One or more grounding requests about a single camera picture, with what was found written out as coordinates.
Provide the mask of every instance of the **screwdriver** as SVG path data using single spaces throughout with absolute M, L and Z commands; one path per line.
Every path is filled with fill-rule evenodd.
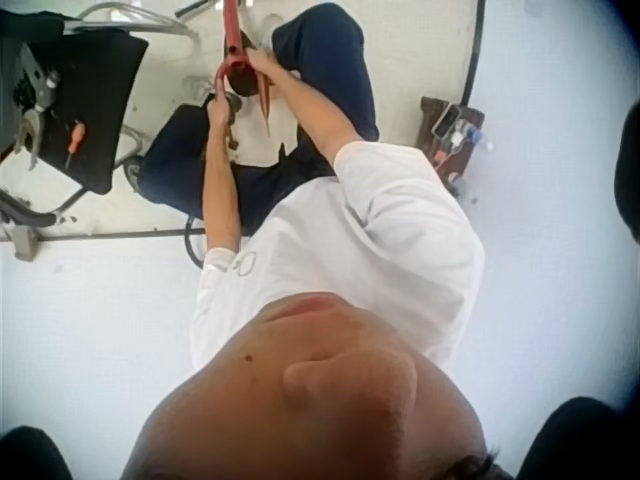
M 69 156 L 67 156 L 67 161 L 64 164 L 64 169 L 69 170 L 69 165 L 71 164 L 71 158 L 78 151 L 78 147 L 82 140 L 84 140 L 84 136 L 87 133 L 87 127 L 84 126 L 84 123 L 77 122 L 76 126 L 73 127 L 73 131 L 71 132 L 71 141 L 69 142 L 69 147 L 67 151 L 69 152 Z

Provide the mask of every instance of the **leg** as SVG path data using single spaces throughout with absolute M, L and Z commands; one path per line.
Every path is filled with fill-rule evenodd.
M 146 199 L 202 219 L 202 152 L 208 131 L 203 108 L 178 107 L 141 162 L 138 186 Z M 291 156 L 268 168 L 232 164 L 231 169 L 245 236 L 253 235 L 273 207 L 309 179 Z
M 341 7 L 310 8 L 273 32 L 280 64 L 338 105 L 369 141 L 379 138 L 360 26 Z
M 202 108 L 176 109 L 140 164 L 138 185 L 145 198 L 202 218 L 202 152 L 208 130 Z

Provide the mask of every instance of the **knee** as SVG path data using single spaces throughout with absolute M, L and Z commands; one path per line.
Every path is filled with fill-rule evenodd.
M 207 120 L 207 112 L 204 108 L 196 105 L 182 104 L 176 108 L 173 115 L 171 115 L 171 119 L 174 118 L 199 123 L 203 120 Z
M 326 33 L 334 35 L 336 30 L 348 33 L 354 32 L 362 39 L 362 28 L 358 22 L 341 6 L 335 3 L 322 3 L 307 10 L 307 23 L 315 25 Z

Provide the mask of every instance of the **chair leg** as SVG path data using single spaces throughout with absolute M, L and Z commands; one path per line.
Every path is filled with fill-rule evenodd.
M 130 14 L 138 21 L 86 21 L 88 15 L 99 10 L 117 10 Z M 104 2 L 92 5 L 77 16 L 78 20 L 65 22 L 65 33 L 71 34 L 82 30 L 95 30 L 100 28 L 119 28 L 127 32 L 153 32 L 166 33 L 169 35 L 183 35 L 191 38 L 197 45 L 200 44 L 198 33 L 191 30 L 184 23 L 178 22 L 170 17 L 159 15 L 144 8 L 135 7 L 122 2 Z

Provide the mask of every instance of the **shoe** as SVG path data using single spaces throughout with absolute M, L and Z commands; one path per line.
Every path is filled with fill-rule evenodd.
M 273 51 L 273 32 L 276 28 L 284 24 L 284 18 L 272 13 L 262 20 L 258 28 L 258 47 Z

